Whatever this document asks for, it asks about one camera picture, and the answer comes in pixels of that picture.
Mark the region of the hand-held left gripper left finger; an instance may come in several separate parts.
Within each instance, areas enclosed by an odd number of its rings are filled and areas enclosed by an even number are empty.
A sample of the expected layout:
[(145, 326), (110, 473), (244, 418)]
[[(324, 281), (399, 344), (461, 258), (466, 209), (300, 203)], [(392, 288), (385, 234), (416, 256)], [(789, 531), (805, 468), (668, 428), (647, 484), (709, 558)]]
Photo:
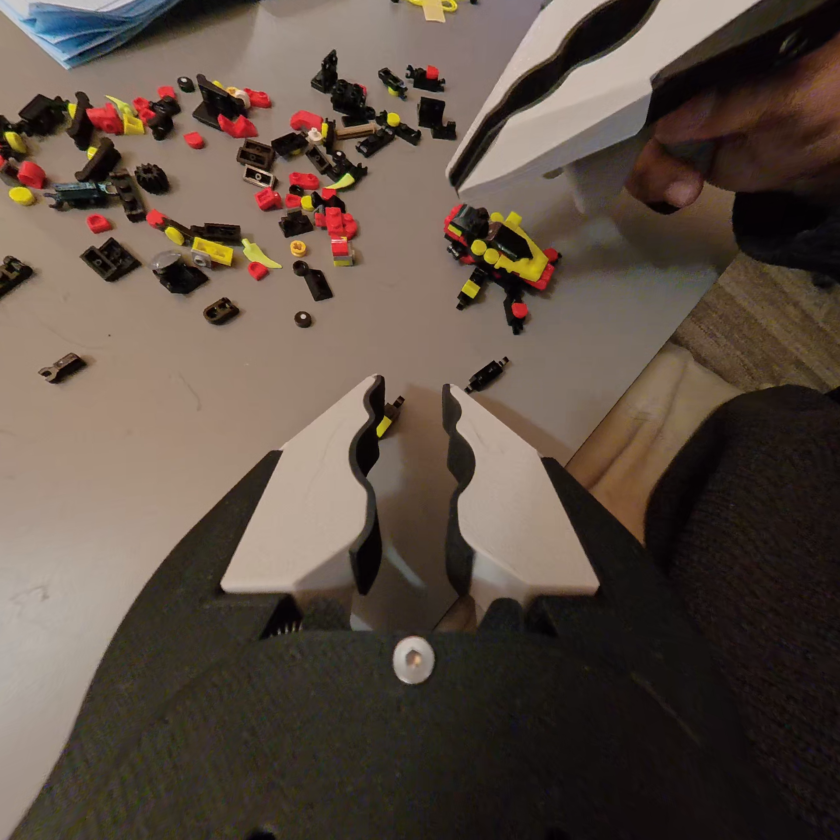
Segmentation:
[(354, 599), (368, 594), (382, 563), (369, 475), (384, 406), (384, 376), (368, 375), (280, 446), (223, 593), (289, 599), (300, 630), (353, 630)]

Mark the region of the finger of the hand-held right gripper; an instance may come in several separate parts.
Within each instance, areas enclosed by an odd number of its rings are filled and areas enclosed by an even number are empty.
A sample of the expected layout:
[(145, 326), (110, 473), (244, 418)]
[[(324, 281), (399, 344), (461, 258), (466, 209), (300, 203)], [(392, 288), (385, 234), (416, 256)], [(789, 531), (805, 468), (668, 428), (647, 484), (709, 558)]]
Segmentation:
[(654, 78), (760, 2), (544, 2), (455, 153), (460, 198), (531, 188), (636, 137)]
[(446, 175), (456, 191), (500, 191), (623, 142), (614, 118), (643, 125), (651, 71), (625, 46), (657, 2), (545, 2), (464, 133)]

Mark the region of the partly built lego model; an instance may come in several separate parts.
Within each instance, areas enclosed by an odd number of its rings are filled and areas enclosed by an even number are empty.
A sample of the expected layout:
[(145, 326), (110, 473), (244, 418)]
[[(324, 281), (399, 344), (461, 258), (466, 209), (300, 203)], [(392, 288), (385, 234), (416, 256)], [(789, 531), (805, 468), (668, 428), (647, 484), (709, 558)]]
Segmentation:
[(487, 284), (504, 291), (507, 325), (519, 335), (529, 318), (526, 293), (546, 291), (562, 255), (555, 248), (540, 247), (523, 229), (522, 217), (491, 213), (484, 207), (461, 203), (444, 219), (447, 252), (461, 266), (470, 268), (460, 288), (456, 307), (464, 311), (478, 301)]

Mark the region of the lego instruction booklet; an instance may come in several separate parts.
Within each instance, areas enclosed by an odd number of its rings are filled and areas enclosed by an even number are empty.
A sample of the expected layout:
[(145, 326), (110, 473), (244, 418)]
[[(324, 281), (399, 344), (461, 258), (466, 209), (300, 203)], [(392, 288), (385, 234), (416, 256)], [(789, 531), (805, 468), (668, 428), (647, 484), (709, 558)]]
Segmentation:
[(177, 1), (2, 1), (1, 13), (66, 69), (126, 45)]

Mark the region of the person's right hand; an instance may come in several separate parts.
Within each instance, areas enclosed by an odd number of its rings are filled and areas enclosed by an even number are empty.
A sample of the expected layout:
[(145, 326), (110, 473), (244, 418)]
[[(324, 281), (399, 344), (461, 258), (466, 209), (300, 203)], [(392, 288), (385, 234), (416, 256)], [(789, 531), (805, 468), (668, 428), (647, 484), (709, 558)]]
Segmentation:
[(656, 122), (625, 188), (684, 208), (706, 184), (838, 203), (839, 37), (761, 78), (707, 91)]

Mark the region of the person's right forearm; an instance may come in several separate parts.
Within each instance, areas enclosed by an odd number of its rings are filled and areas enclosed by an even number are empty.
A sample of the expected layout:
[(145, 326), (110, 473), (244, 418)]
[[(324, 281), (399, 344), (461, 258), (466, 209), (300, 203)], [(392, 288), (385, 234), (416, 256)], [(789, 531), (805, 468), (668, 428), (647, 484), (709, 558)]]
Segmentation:
[(737, 192), (731, 227), (748, 257), (808, 272), (818, 287), (838, 285), (838, 203), (816, 203), (787, 192)]

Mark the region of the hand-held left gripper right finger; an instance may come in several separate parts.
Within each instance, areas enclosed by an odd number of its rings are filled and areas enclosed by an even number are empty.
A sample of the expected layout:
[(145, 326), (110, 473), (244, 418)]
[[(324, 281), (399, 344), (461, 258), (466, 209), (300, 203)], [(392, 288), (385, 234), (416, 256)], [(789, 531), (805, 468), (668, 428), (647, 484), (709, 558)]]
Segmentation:
[(454, 481), (445, 569), (475, 628), (526, 623), (544, 606), (597, 604), (601, 583), (539, 451), (462, 388), (446, 384), (442, 420)]

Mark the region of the scattered loose lego pieces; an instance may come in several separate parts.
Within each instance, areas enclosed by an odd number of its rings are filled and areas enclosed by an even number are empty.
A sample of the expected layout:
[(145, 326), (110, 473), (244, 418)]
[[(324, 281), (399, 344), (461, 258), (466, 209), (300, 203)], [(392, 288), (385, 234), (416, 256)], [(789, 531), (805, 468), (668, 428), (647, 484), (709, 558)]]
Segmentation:
[[(2, 295), (13, 288), (31, 285), (31, 277), (48, 270), (48, 284), (38, 280), (40, 293), (56, 298), (54, 315), (70, 303), (76, 280), (96, 277), (99, 287), (124, 283), (141, 268), (137, 259), (137, 234), (122, 231), (113, 238), (111, 205), (119, 205), (126, 224), (154, 236), (167, 237), (167, 247), (154, 264), (144, 262), (146, 288), (162, 288), (167, 298), (179, 300), (178, 310), (191, 306), (201, 295), (213, 269), (234, 277), (247, 269), (254, 282), (282, 271), (258, 247), (278, 251), (279, 236), (291, 242), (293, 273), (299, 280), (270, 280), (269, 288), (280, 295), (302, 288), (304, 282), (319, 300), (332, 292), (323, 273), (312, 267), (312, 256), (303, 239), (317, 232), (328, 248), (334, 268), (358, 263), (354, 239), (359, 220), (346, 206), (348, 192), (358, 187), (367, 173), (364, 162), (355, 164), (344, 155), (341, 143), (333, 147), (334, 120), (316, 113), (296, 112), (291, 133), (277, 141), (258, 136), (249, 110), (254, 99), (270, 106), (264, 91), (237, 91), (228, 99), (233, 111), (220, 119), (214, 110), (209, 125), (184, 125), (193, 104), (210, 106), (214, 93), (227, 97), (223, 87), (200, 78), (209, 91), (200, 91), (190, 101), (172, 87), (158, 90), (156, 99), (124, 102), (116, 98), (91, 101), (84, 91), (72, 98), (37, 94), (15, 119), (2, 116), (2, 191), (9, 189), (16, 206), (33, 206), (46, 194), (49, 220), (41, 229), (36, 222), (21, 223), (25, 236), (2, 210), (2, 249), (19, 249), (23, 259), (7, 257), (2, 262)], [(339, 348), (321, 360), (311, 349), (280, 347), (285, 330), (284, 314), (270, 301), (246, 309), (247, 328), (225, 338), (224, 324), (236, 319), (236, 301), (216, 301), (205, 312), (201, 336), (167, 325), (161, 310), (125, 305), (125, 321), (137, 329), (139, 342), (131, 353), (118, 336), (119, 325), (96, 303), (85, 307), (96, 327), (104, 329), (107, 341), (89, 346), (71, 342), (68, 350), (82, 353), (66, 357), (62, 364), (47, 366), (38, 374), (42, 382), (60, 393), (62, 382), (85, 368), (91, 352), (106, 354), (92, 380), (76, 396), (43, 395), (28, 369), (35, 360), (35, 345), (46, 336), (48, 323), (38, 321), (35, 311), (14, 306), (2, 315), (2, 426), (10, 426), (13, 413), (67, 416), (69, 408), (53, 404), (84, 405), (85, 411), (108, 413), (104, 406), (120, 403), (163, 404), (164, 375), (177, 380), (192, 395), (197, 410), (212, 403), (225, 405), (227, 413), (257, 413), (257, 405), (279, 396), (283, 403), (297, 398), (309, 402), (321, 391), (332, 363), (349, 362), (352, 372), (366, 366), (365, 354), (377, 361), (396, 361), (396, 350), (405, 350), (424, 374), (433, 373), (432, 352), (444, 350), (442, 340), (452, 337), (437, 317), (422, 318), (419, 288), (432, 272), (414, 264), (429, 251), (432, 236), (415, 222), (425, 221), (419, 208), (418, 190), (409, 183), (412, 162), (401, 161), (396, 175), (380, 170), (376, 184), (381, 191), (371, 195), (375, 208), (365, 214), (373, 226), (363, 233), (385, 239), (385, 226), (394, 223), (388, 240), (395, 253), (386, 271), (390, 287), (405, 289), (412, 298), (400, 305), (388, 304), (376, 323), (353, 321), (353, 330), (339, 339)]]

